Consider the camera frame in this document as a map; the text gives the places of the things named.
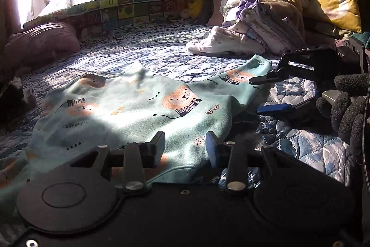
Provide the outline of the black gloved hand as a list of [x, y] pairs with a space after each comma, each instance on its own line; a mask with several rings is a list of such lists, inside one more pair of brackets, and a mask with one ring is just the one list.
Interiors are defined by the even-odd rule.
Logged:
[[327, 97], [319, 97], [315, 105], [320, 114], [329, 119], [338, 137], [358, 149], [362, 133], [369, 118], [369, 74], [339, 75], [334, 79], [339, 94], [331, 103]]

